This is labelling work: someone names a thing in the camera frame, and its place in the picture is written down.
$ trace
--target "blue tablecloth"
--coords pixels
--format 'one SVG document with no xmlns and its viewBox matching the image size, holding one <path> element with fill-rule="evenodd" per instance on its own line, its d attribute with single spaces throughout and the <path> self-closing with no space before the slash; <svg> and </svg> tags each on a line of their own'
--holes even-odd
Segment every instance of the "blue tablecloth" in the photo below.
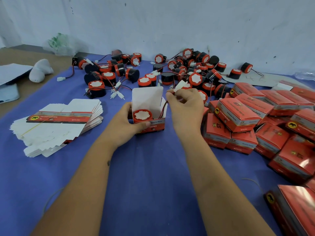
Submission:
<svg viewBox="0 0 315 236">
<path fill-rule="evenodd" d="M 100 56 L 88 58 L 95 60 Z M 149 61 L 141 62 L 136 68 L 141 77 L 152 71 Z M 100 98 L 104 110 L 102 124 L 48 158 L 26 157 L 23 142 L 9 130 L 11 123 L 49 103 L 68 104 L 74 98 L 87 98 L 83 96 L 87 87 L 83 70 L 76 68 L 73 77 L 57 82 L 57 77 L 69 76 L 71 71 L 69 68 L 51 79 L 0 119 L 0 235 L 28 235 L 32 231 L 49 197 L 65 187 L 113 115 L 126 101 L 131 101 L 130 90 L 121 89 L 126 100 L 110 99 L 108 91 Z M 137 87 L 137 83 L 127 85 Z M 259 187 L 242 178 L 255 180 L 264 191 L 289 183 L 269 169 L 267 160 L 256 152 L 244 155 L 227 149 L 211 149 L 274 232 L 281 235 Z M 114 153 L 100 234 L 206 235 L 185 154 L 172 127 L 170 109 L 165 131 L 135 136 Z"/>
</svg>

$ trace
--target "open box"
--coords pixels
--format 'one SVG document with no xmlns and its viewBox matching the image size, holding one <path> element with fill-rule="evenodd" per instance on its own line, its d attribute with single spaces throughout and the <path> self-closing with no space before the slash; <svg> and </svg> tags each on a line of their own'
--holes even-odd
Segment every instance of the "open box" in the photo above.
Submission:
<svg viewBox="0 0 315 236">
<path fill-rule="evenodd" d="M 166 103 L 166 100 L 162 97 L 162 95 L 162 86 L 134 88 L 132 90 L 132 113 L 141 109 L 145 109 L 149 110 L 152 113 L 153 118 L 151 120 L 144 120 L 150 121 L 151 126 L 137 134 L 161 131 L 165 129 L 165 117 L 168 104 Z"/>
</svg>

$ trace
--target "person's right hand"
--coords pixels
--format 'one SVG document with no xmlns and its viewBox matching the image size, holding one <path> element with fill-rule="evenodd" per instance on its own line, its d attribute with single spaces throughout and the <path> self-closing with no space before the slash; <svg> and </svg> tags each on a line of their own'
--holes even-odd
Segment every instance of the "person's right hand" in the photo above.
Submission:
<svg viewBox="0 0 315 236">
<path fill-rule="evenodd" d="M 179 138 L 187 134 L 200 134 L 204 104 L 197 89 L 179 89 L 166 93 L 172 111 L 173 126 Z"/>
</svg>

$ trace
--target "hand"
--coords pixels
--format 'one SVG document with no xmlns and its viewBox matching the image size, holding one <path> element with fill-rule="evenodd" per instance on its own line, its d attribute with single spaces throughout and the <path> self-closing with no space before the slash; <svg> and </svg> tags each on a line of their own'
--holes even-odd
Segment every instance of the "hand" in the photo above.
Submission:
<svg viewBox="0 0 315 236">
<path fill-rule="evenodd" d="M 173 126 L 179 138 L 192 133 L 200 134 L 203 118 L 203 100 L 197 89 L 179 89 L 166 93 L 172 111 Z"/>
<path fill-rule="evenodd" d="M 122 106 L 96 141 L 108 144 L 115 151 L 136 133 L 151 125 L 149 121 L 131 124 L 128 122 L 128 115 L 132 115 L 131 102 Z"/>
</svg>

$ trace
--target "plastic bag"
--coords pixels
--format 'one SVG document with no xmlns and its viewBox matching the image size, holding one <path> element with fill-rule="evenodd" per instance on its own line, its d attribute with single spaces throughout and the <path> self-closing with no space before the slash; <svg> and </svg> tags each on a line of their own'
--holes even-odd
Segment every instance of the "plastic bag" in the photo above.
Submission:
<svg viewBox="0 0 315 236">
<path fill-rule="evenodd" d="M 45 41 L 42 48 L 52 51 L 55 55 L 74 56 L 82 49 L 82 45 L 76 38 L 58 33 L 57 36 Z"/>
<path fill-rule="evenodd" d="M 315 81 L 315 71 L 299 71 L 294 74 L 296 79 Z"/>
</svg>

